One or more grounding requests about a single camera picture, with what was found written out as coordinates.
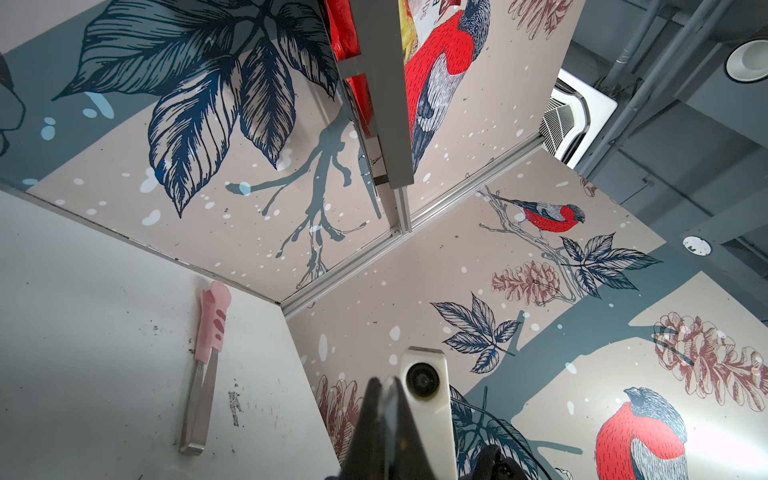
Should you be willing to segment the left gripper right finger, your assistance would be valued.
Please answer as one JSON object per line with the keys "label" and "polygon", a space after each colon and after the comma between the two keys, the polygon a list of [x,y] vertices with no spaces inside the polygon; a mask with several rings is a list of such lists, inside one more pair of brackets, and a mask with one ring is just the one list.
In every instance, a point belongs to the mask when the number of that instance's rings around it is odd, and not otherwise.
{"label": "left gripper right finger", "polygon": [[383,387],[383,478],[435,479],[402,382]]}

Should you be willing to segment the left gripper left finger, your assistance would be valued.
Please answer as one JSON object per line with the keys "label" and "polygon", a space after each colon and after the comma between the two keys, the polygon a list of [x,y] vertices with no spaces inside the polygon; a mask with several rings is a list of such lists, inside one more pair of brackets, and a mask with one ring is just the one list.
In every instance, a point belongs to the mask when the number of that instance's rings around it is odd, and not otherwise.
{"label": "left gripper left finger", "polygon": [[383,479],[384,448],[382,400],[383,386],[377,377],[369,380],[360,417],[340,472],[329,479]]}

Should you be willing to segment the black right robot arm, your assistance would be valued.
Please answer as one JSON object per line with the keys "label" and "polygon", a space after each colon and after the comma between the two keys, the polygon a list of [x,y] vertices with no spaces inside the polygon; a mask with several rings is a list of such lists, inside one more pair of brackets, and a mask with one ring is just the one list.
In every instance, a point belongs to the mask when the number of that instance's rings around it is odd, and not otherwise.
{"label": "black right robot arm", "polygon": [[470,480],[527,480],[522,467],[512,458],[502,454],[497,445],[487,445],[480,450]]}

